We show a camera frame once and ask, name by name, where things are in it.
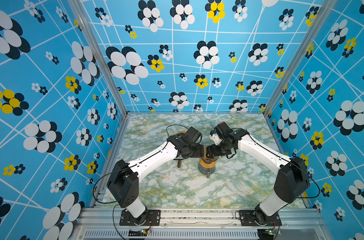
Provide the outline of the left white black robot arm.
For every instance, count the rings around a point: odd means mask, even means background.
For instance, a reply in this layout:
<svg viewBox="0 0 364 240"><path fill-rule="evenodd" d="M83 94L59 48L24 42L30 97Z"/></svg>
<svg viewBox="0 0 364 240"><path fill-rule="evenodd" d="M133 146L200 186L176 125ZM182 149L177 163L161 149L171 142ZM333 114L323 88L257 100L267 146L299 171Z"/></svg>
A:
<svg viewBox="0 0 364 240"><path fill-rule="evenodd" d="M202 134L194 127L185 133L171 135L158 148L130 161L115 163L107 181L107 188L123 209L126 209L137 224L142 224L148 215L148 208L139 197L139 183L152 171L178 157L201 158L204 146L200 143Z"/></svg>

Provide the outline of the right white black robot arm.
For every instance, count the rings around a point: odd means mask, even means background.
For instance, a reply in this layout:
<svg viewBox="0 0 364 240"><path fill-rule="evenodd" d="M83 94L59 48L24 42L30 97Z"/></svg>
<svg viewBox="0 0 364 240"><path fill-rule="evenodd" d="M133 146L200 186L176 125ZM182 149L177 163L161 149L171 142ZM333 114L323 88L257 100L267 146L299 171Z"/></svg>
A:
<svg viewBox="0 0 364 240"><path fill-rule="evenodd" d="M253 156L274 173L276 180L272 193L254 210L258 225L266 225L274 214L309 189L310 177L301 158L283 155L258 141L247 130L232 129L226 122L219 123L209 137L214 144L206 148L207 158L226 156L230 159L237 151L241 151Z"/></svg>

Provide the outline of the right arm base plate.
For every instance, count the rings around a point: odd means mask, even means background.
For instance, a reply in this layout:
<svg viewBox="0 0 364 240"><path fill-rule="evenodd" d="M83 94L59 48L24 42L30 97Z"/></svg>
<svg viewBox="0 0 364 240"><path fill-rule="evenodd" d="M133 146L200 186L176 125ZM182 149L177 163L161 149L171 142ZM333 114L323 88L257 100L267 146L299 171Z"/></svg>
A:
<svg viewBox="0 0 364 240"><path fill-rule="evenodd" d="M263 212L255 210L238 210L235 218L240 220L243 227L281 227L282 222L278 213L266 216Z"/></svg>

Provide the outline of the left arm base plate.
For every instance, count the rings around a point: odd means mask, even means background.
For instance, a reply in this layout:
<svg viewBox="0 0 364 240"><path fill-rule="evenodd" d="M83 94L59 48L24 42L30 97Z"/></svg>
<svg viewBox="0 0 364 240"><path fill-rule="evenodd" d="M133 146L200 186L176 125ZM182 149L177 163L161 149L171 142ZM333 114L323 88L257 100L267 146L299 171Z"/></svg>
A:
<svg viewBox="0 0 364 240"><path fill-rule="evenodd" d="M135 218L128 210L122 210L120 226L159 226L161 210L145 210L138 218Z"/></svg>

